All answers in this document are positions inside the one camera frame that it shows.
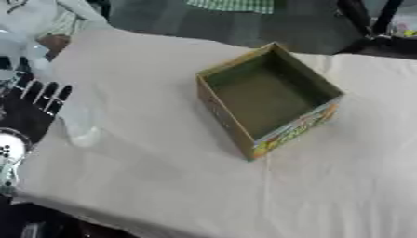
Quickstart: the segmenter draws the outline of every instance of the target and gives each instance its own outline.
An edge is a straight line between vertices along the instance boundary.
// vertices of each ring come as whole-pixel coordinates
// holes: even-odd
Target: cardboard box
[[[343,92],[277,43],[197,75],[198,97],[249,160],[335,113]]]

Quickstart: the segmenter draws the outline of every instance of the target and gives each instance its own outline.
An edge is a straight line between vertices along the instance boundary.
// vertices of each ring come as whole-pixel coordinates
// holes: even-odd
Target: plastic bag
[[[34,77],[44,83],[60,81],[52,71],[49,61],[45,55],[48,49],[38,44],[33,39],[23,35],[11,33],[0,27],[0,57],[9,60],[9,67],[0,70],[0,96],[14,86],[17,81],[17,74],[20,71],[21,59],[27,59]],[[77,97],[70,97],[60,111],[67,134],[74,145],[88,147],[95,144],[99,139],[100,130],[95,126],[94,101],[92,93],[88,92],[87,97],[80,96],[79,91],[86,91],[85,88],[78,88],[74,92]]]

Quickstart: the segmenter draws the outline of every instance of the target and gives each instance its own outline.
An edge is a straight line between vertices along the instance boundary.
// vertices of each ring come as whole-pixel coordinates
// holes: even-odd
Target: white cloth
[[[21,168],[21,194],[145,238],[414,238],[417,61],[297,55],[346,92],[341,108],[248,163],[195,83],[198,71],[248,51],[79,34],[54,63],[62,79],[95,86],[102,142],[75,148],[55,124]]]
[[[28,0],[25,6],[7,14],[11,6],[6,0],[0,0],[0,24],[29,37],[48,33],[71,35],[82,29],[85,21],[106,22],[85,0]]]

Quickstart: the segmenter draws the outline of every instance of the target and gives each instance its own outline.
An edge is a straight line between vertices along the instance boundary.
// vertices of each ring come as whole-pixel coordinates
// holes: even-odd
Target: metal stand
[[[404,0],[388,0],[375,24],[371,25],[368,11],[361,0],[339,0],[339,11],[363,35],[362,39],[337,52],[355,54],[370,46],[389,46],[404,54],[417,53],[417,40],[390,36],[387,29]]]

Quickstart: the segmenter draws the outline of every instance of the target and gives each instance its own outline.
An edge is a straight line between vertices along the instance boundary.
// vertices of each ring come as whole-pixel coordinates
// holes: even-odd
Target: box side label
[[[341,98],[334,99],[331,102],[303,115],[299,119],[285,126],[281,126],[279,129],[273,131],[265,137],[256,140],[255,146],[253,147],[253,157],[263,157],[276,147],[300,136],[309,128],[326,122],[336,112],[340,99]]]

